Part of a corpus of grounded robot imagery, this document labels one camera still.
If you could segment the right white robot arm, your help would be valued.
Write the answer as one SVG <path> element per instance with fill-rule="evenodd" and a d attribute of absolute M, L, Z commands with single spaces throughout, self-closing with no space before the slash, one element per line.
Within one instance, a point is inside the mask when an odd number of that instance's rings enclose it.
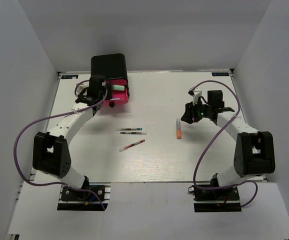
<path fill-rule="evenodd" d="M 210 193 L 215 199 L 223 199 L 229 192 L 228 186 L 275 171 L 274 139 L 270 132 L 251 127 L 231 107 L 226 107 L 221 90 L 208 91 L 207 99 L 199 88 L 188 93 L 193 100 L 185 105 L 181 121 L 193 124 L 207 118 L 235 140 L 232 166 L 212 178 Z"/>

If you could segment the orange highlighter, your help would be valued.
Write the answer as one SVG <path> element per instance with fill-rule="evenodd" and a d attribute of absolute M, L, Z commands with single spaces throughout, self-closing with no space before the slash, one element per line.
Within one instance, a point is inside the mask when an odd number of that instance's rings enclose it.
<path fill-rule="evenodd" d="M 177 118 L 175 124 L 176 124 L 176 138 L 180 140 L 182 138 L 181 120 Z"/>

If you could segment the pink top drawer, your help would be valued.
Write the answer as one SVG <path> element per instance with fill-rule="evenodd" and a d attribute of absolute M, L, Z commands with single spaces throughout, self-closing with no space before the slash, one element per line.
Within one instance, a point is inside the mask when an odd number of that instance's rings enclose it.
<path fill-rule="evenodd" d="M 125 79 L 108 79 L 106 80 L 107 83 L 110 83 L 111 85 L 117 85 L 117 86 L 127 86 L 128 81 Z"/>

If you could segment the green highlighter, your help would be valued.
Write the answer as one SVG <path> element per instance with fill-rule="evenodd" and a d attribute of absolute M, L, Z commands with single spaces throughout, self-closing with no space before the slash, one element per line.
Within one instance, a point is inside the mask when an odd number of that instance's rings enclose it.
<path fill-rule="evenodd" d="M 121 92 L 123 92 L 124 90 L 125 90 L 125 86 L 123 86 L 123 85 L 112 85 L 112 90 L 114 90 L 114 91 L 121 91 Z"/>

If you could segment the pink drawer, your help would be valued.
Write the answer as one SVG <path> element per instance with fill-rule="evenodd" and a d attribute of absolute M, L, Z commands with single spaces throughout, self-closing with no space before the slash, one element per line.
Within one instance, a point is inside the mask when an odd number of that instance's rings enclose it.
<path fill-rule="evenodd" d="M 128 89 L 124 88 L 124 90 L 114 90 L 110 89 L 106 100 L 103 102 L 103 107 L 115 107 L 118 105 L 125 105 L 129 102 Z"/>
<path fill-rule="evenodd" d="M 127 86 L 128 81 L 125 79 L 108 79 L 106 80 L 107 83 L 110 83 L 111 85 L 117 85 L 117 86 Z"/>

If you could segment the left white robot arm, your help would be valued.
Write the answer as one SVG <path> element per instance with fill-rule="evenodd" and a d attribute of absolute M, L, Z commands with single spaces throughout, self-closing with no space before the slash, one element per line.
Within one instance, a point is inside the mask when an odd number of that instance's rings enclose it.
<path fill-rule="evenodd" d="M 82 126 L 101 109 L 110 90 L 111 83 L 103 75 L 91 76 L 72 110 L 51 130 L 38 132 L 34 137 L 33 168 L 73 187 L 73 194 L 80 200 L 90 195 L 90 187 L 87 177 L 72 166 L 69 145 Z"/>

